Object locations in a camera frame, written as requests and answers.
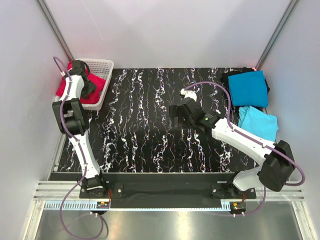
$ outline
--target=folded blue cloth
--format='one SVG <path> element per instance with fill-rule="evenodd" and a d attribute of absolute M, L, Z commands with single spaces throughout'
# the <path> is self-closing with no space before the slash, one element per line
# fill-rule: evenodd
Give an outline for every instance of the folded blue cloth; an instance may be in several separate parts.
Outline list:
<path fill-rule="evenodd" d="M 263 71 L 232 75 L 228 79 L 234 106 L 268 107 L 268 90 Z"/>
<path fill-rule="evenodd" d="M 260 138 L 275 141 L 278 128 L 277 117 L 265 114 L 253 106 L 239 108 L 238 126 Z"/>

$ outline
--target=laundry basket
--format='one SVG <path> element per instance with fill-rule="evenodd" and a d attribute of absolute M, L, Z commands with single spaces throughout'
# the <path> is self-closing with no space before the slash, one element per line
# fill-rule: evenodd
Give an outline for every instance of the laundry basket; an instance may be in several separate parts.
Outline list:
<path fill-rule="evenodd" d="M 103 90 L 100 92 L 100 99 L 95 104 L 82 104 L 85 110 L 99 111 L 104 103 L 104 99 L 107 93 L 107 89 L 111 80 L 112 70 L 114 68 L 114 62 L 111 60 L 97 59 L 97 58 L 78 58 L 76 60 L 84 61 L 88 64 L 90 72 L 105 80 Z"/>

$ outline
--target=white wall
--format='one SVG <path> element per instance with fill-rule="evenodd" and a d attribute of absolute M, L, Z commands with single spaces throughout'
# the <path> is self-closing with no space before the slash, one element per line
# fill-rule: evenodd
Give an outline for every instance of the white wall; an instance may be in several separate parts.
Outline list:
<path fill-rule="evenodd" d="M 306 182 L 301 187 L 320 237 L 320 1 L 301 0 L 262 67 L 271 88 L 268 113 L 291 145 Z"/>
<path fill-rule="evenodd" d="M 52 56 L 66 59 L 35 0 L 1 1 L 0 29 L 0 239 L 17 240 L 59 135 Z"/>
<path fill-rule="evenodd" d="M 46 2 L 76 58 L 194 68 L 255 66 L 289 0 Z"/>

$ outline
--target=black and white patterned surface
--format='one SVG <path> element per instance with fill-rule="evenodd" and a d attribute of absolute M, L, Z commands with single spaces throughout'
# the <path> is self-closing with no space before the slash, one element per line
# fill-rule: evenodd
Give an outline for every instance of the black and white patterned surface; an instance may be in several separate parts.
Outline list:
<path fill-rule="evenodd" d="M 201 81 L 220 83 L 231 68 L 114 69 L 100 111 L 88 111 L 89 140 L 103 172 L 236 172 L 254 167 L 237 149 L 193 130 L 169 129 L 169 105 L 180 90 Z M 194 88 L 206 112 L 226 114 L 227 98 L 218 88 Z M 238 123 L 232 110 L 231 121 Z M 81 172 L 66 141 L 58 172 Z"/>

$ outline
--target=gray floor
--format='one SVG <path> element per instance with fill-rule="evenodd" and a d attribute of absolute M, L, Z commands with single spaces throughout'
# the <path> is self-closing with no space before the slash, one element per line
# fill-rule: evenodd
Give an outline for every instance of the gray floor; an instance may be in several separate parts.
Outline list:
<path fill-rule="evenodd" d="M 257 207 L 250 202 L 249 210 Z M 65 224 L 78 237 L 92 238 L 100 230 L 100 221 L 83 211 L 64 211 Z M 215 216 L 210 212 L 117 212 L 103 215 L 109 240 L 302 240 L 289 202 L 267 202 L 255 215 Z M 37 240 L 71 240 L 62 229 L 59 212 L 43 212 Z M 106 229 L 101 237 L 106 239 Z"/>

